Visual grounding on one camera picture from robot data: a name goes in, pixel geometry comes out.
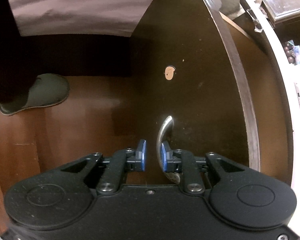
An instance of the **metal bolt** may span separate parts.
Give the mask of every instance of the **metal bolt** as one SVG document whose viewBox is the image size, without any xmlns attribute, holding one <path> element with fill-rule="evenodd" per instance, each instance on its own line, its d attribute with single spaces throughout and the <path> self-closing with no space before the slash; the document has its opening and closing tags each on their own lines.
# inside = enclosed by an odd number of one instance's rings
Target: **metal bolt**
<svg viewBox="0 0 300 240">
<path fill-rule="evenodd" d="M 148 195 L 153 195 L 154 192 L 155 192 L 155 191 L 154 191 L 153 189 L 149 189 L 149 190 L 146 191 L 146 193 L 147 193 Z"/>
<path fill-rule="evenodd" d="M 279 235 L 277 240 L 289 240 L 288 236 L 285 234 Z"/>
<path fill-rule="evenodd" d="M 111 191 L 113 190 L 113 185 L 111 183 L 102 183 L 99 189 L 104 192 Z"/>
<path fill-rule="evenodd" d="M 187 188 L 192 192 L 198 192 L 198 191 L 202 190 L 202 186 L 198 183 L 188 184 Z"/>
</svg>

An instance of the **small oval sticker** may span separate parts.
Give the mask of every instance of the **small oval sticker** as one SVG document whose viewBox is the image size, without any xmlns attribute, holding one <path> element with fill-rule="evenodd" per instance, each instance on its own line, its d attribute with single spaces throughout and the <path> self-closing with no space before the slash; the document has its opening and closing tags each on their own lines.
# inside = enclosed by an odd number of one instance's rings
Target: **small oval sticker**
<svg viewBox="0 0 300 240">
<path fill-rule="evenodd" d="M 173 66 L 166 67 L 166 70 L 164 72 L 164 76 L 166 77 L 166 80 L 171 80 L 173 78 L 173 74 L 175 70 L 176 69 Z"/>
</svg>

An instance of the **metal handle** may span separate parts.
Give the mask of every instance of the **metal handle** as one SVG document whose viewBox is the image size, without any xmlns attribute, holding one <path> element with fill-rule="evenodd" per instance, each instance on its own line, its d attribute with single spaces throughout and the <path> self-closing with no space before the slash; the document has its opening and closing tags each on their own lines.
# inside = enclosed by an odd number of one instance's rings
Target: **metal handle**
<svg viewBox="0 0 300 240">
<path fill-rule="evenodd" d="M 157 143 L 156 143 L 157 159 L 158 159 L 159 165 L 162 170 L 163 170 L 163 168 L 162 168 L 162 159 L 161 159 L 161 145 L 162 145 L 162 141 L 165 137 L 166 132 L 170 128 L 172 128 L 172 126 L 173 126 L 173 118 L 172 118 L 172 116 L 169 115 L 162 123 L 159 133 L 158 133 L 158 137 L 157 137 Z M 165 175 L 172 182 L 174 182 L 176 184 L 180 183 L 180 175 L 178 173 L 168 172 L 168 173 L 165 173 Z"/>
</svg>

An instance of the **slipper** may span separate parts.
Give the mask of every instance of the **slipper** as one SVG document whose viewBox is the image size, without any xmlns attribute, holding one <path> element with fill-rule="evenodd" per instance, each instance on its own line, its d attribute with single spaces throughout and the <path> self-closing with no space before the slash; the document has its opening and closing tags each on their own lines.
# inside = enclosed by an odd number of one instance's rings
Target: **slipper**
<svg viewBox="0 0 300 240">
<path fill-rule="evenodd" d="M 37 76 L 28 93 L 18 95 L 11 103 L 0 104 L 0 111 L 9 116 L 30 108 L 55 106 L 68 98 L 69 91 L 69 83 L 64 77 L 42 74 Z"/>
</svg>

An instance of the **mattress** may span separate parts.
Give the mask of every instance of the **mattress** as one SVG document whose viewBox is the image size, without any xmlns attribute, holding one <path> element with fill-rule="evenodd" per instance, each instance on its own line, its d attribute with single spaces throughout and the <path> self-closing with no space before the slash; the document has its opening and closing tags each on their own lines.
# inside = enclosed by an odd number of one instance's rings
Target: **mattress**
<svg viewBox="0 0 300 240">
<path fill-rule="evenodd" d="M 131 36 L 152 0 L 9 0 L 22 36 Z"/>
</svg>

